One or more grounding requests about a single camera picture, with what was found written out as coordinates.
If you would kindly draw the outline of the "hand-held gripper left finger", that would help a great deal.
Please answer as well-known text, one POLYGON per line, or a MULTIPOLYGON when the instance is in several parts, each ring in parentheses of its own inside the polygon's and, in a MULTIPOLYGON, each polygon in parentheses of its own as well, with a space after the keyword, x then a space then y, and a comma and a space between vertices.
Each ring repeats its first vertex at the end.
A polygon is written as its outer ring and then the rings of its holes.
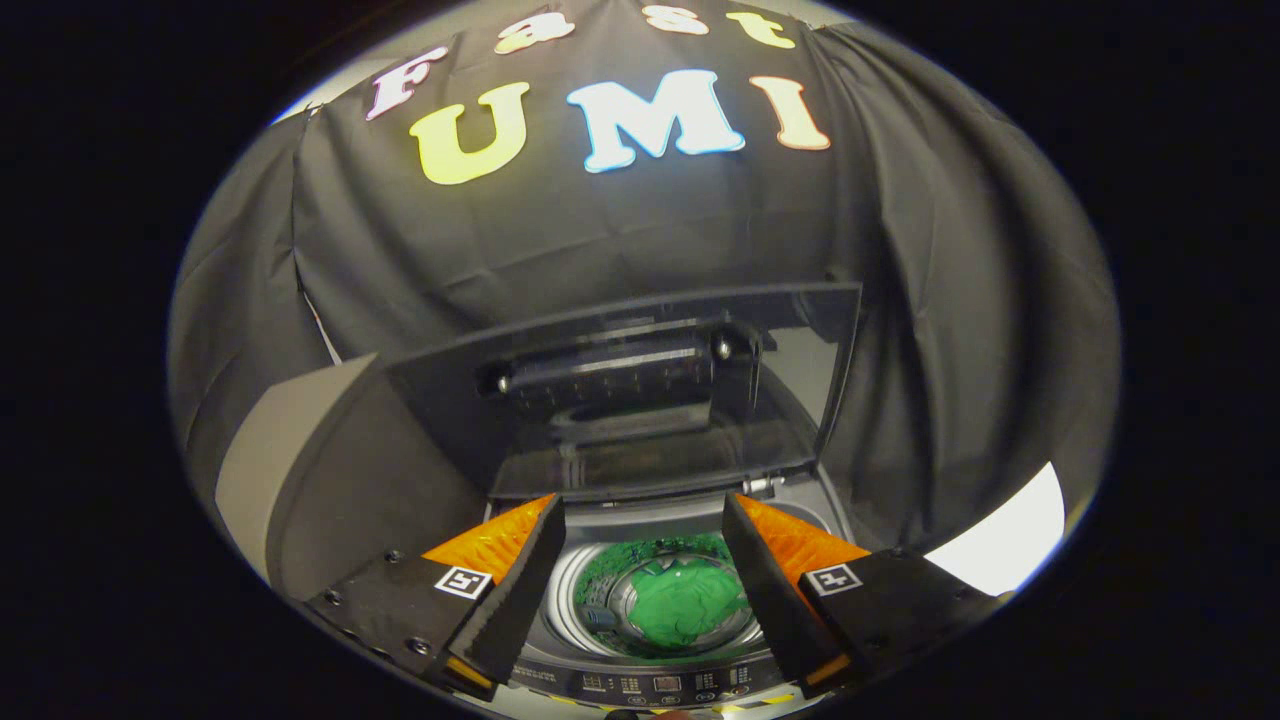
POLYGON ((512 678, 564 538, 564 502, 545 495, 425 553, 387 551, 306 606, 404 675, 492 701, 512 678))

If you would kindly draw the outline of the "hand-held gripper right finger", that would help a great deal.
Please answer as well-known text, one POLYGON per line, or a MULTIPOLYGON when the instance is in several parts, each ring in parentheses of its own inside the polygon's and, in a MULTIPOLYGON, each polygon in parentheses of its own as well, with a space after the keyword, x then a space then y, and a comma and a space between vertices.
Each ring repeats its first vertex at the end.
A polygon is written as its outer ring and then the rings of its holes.
POLYGON ((808 698, 859 691, 1002 606, 920 553, 869 551, 732 493, 722 536, 782 678, 808 698))

